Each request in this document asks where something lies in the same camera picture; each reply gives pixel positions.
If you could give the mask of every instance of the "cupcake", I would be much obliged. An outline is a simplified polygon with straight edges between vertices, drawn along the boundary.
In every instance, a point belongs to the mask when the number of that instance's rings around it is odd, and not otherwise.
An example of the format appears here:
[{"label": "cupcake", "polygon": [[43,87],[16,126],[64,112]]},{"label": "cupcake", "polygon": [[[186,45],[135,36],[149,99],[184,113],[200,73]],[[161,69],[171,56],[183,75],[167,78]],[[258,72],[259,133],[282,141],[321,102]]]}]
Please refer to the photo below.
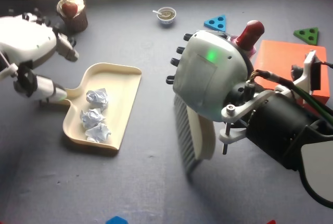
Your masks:
[{"label": "cupcake", "polygon": [[57,14],[71,32],[84,31],[88,26],[83,0],[60,0],[57,5]]}]

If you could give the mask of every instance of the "spoon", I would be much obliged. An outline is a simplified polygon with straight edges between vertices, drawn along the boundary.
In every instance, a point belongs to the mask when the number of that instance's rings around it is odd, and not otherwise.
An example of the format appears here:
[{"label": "spoon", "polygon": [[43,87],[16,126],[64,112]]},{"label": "spoon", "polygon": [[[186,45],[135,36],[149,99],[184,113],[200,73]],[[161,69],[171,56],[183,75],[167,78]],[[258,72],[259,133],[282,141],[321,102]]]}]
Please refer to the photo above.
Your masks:
[{"label": "spoon", "polygon": [[171,15],[171,12],[169,12],[169,11],[164,11],[164,14],[162,14],[161,12],[158,12],[156,10],[153,10],[152,12],[156,13],[157,15],[159,15],[161,17],[169,17]]}]

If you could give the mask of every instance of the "robotic arm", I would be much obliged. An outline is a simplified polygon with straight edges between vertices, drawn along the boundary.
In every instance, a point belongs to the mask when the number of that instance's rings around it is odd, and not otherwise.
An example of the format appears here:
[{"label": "robotic arm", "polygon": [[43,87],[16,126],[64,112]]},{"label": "robotic arm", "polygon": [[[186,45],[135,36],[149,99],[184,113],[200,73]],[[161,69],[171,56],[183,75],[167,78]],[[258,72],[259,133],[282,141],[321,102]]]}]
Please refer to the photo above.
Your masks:
[{"label": "robotic arm", "polygon": [[[223,154],[229,144],[248,138],[286,169],[299,171],[309,195],[333,208],[333,111],[310,95],[312,79],[320,76],[314,70],[323,63],[310,51],[294,81],[253,70],[251,49],[263,31],[260,22],[251,21],[240,37],[217,31],[186,34],[187,46],[177,49],[181,59],[171,60],[176,73],[166,82],[199,115],[226,123],[219,135]],[[265,90],[255,83],[257,76],[279,85]],[[300,106],[298,98],[318,114]],[[194,146],[208,147],[199,141]]]},{"label": "robotic arm", "polygon": [[59,27],[50,27],[50,21],[41,17],[35,9],[34,15],[0,18],[0,80],[11,76],[14,89],[20,95],[47,101],[60,101],[67,97],[63,87],[50,78],[36,75],[32,70],[54,52],[75,62],[79,54],[74,49],[76,41],[59,32]]}]

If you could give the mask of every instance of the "white bowl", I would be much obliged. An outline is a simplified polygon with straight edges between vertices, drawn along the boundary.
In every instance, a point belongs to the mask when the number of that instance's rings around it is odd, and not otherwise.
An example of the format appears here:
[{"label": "white bowl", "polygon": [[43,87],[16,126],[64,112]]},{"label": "white bowl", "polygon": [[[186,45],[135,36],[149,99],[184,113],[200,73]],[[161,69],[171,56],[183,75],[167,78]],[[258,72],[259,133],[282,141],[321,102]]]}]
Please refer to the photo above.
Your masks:
[{"label": "white bowl", "polygon": [[171,7],[163,7],[163,8],[160,8],[158,10],[158,12],[162,12],[162,11],[165,11],[165,10],[169,10],[169,11],[174,12],[175,13],[174,17],[171,18],[171,19],[165,20],[165,19],[160,18],[158,15],[156,15],[158,20],[160,20],[161,24],[171,24],[171,23],[173,23],[173,21],[175,20],[176,15],[177,15],[176,10],[174,8],[171,8]]}]

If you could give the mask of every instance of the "blue object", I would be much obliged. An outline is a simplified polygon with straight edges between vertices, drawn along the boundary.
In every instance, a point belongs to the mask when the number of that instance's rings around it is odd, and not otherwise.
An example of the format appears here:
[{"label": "blue object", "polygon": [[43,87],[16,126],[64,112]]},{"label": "blue object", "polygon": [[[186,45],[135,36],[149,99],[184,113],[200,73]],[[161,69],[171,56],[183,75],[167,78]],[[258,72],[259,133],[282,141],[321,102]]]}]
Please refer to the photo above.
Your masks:
[{"label": "blue object", "polygon": [[225,15],[214,17],[203,23],[204,26],[212,30],[224,31],[226,29]]},{"label": "blue object", "polygon": [[129,224],[127,220],[120,218],[119,216],[115,216],[112,219],[108,220],[105,224]]}]

